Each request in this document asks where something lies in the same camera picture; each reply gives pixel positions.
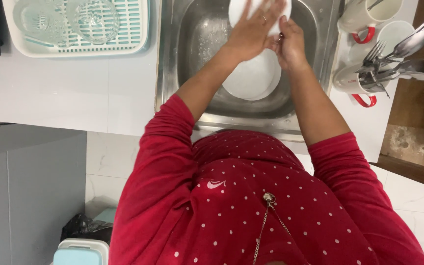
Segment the clear glass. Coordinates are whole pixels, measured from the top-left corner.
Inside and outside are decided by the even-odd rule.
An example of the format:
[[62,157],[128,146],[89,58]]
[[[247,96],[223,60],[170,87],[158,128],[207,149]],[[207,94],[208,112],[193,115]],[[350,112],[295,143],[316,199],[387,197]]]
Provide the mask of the clear glass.
[[74,31],[93,44],[104,44],[119,33],[119,14],[109,0],[68,0],[66,14]]
[[25,35],[65,48],[69,42],[68,20],[61,0],[20,0],[13,9],[15,25]]

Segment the hand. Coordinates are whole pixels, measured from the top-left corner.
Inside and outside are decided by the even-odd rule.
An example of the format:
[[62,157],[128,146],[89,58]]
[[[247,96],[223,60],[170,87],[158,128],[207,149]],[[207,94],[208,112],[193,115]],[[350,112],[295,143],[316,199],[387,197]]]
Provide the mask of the hand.
[[269,48],[276,52],[281,68],[289,72],[301,67],[302,63],[308,64],[302,28],[283,15],[279,18],[279,29],[284,38],[276,42],[278,37],[274,37],[275,42],[271,43]]
[[240,20],[233,28],[228,41],[223,45],[237,63],[253,59],[274,42],[274,38],[268,37],[268,33],[284,10],[286,2],[275,0],[267,9],[269,1],[263,0],[261,6],[248,19],[251,0],[247,0]]

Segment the red handle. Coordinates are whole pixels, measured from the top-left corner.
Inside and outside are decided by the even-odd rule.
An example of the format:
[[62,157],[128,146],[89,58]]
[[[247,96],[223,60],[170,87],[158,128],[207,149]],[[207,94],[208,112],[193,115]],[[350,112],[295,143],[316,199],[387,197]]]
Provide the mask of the red handle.
[[375,34],[375,28],[374,27],[368,27],[368,35],[364,38],[364,40],[361,40],[359,38],[359,35],[357,33],[353,33],[354,40],[359,44],[368,43],[372,40]]
[[354,99],[363,107],[372,107],[377,103],[377,98],[375,96],[368,96],[371,100],[370,104],[367,104],[364,100],[362,100],[361,96],[359,94],[352,94]]

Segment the teal dish rack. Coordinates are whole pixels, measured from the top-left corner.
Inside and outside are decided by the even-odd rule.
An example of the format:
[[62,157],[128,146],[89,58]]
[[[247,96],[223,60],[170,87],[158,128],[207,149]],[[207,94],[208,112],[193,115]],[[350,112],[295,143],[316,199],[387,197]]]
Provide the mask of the teal dish rack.
[[8,21],[9,33],[15,47],[28,57],[84,57],[114,56],[132,54],[148,50],[149,43],[149,0],[110,0],[119,13],[119,33],[105,44],[92,44],[78,34],[70,35],[73,45],[59,48],[31,36],[24,35],[15,25],[12,17],[14,0],[3,0]]

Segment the kitchen counter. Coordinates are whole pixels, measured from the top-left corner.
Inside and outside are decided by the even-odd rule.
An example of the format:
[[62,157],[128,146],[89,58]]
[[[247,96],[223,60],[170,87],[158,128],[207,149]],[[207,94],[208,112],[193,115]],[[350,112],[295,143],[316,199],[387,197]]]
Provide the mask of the kitchen counter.
[[[142,135],[154,114],[160,2],[150,2],[151,45],[146,53],[35,59],[6,45],[6,52],[0,56],[0,122]],[[412,23],[417,3],[405,0],[395,19]],[[353,44],[347,34],[342,34],[334,71],[345,66]],[[330,91],[330,99],[370,162],[379,157],[396,86],[397,82],[392,82],[387,87],[391,99],[378,93],[377,104],[371,108],[358,105],[350,95]],[[296,153],[307,154],[303,143],[286,145]]]

